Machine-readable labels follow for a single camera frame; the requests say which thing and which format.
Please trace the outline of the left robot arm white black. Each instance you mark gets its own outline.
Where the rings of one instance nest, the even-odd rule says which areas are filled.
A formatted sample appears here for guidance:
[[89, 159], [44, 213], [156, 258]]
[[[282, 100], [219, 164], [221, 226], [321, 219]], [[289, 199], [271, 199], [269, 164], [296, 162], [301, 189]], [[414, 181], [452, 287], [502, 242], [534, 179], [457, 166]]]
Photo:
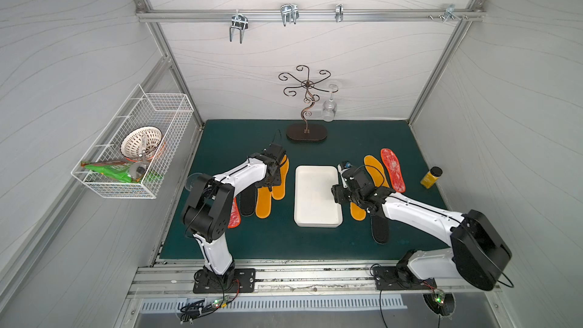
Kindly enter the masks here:
[[182, 210], [182, 223], [199, 245], [205, 260], [203, 271], [223, 285], [231, 284], [235, 276], [226, 241], [232, 202], [244, 191], [281, 185], [284, 157], [284, 148], [271, 143], [229, 171], [214, 176], [197, 174], [194, 178]]

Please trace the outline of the black insole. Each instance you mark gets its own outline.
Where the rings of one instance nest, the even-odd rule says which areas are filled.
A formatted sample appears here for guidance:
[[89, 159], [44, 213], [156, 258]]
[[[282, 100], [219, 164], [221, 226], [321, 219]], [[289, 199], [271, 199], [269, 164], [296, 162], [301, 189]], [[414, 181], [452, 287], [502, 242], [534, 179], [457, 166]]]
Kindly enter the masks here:
[[380, 214], [370, 215], [373, 240], [381, 245], [390, 240], [390, 221]]
[[255, 214], [257, 206], [257, 188], [251, 185], [239, 194], [239, 210], [243, 217]]

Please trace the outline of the white storage box tray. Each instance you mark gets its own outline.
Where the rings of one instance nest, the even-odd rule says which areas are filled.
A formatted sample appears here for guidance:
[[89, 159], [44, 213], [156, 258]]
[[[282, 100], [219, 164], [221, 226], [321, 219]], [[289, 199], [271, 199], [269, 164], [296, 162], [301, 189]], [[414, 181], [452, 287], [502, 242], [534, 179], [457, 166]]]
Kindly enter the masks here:
[[332, 187], [338, 185], [333, 166], [298, 166], [295, 170], [294, 221], [303, 228], [337, 228], [343, 223], [341, 204]]

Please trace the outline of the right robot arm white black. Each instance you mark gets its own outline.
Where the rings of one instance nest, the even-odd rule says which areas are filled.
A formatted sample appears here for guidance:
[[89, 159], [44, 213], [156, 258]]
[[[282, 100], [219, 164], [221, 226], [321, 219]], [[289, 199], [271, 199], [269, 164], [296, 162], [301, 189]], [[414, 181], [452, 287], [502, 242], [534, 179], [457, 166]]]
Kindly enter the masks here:
[[445, 248], [410, 250], [396, 265], [401, 283], [429, 279], [464, 279], [491, 291], [512, 258], [512, 252], [490, 220], [477, 210], [466, 214], [443, 210], [406, 197], [388, 186], [376, 185], [365, 166], [337, 166], [341, 182], [331, 189], [338, 203], [351, 202], [371, 218], [373, 239], [384, 244], [390, 222], [397, 221], [432, 235]]

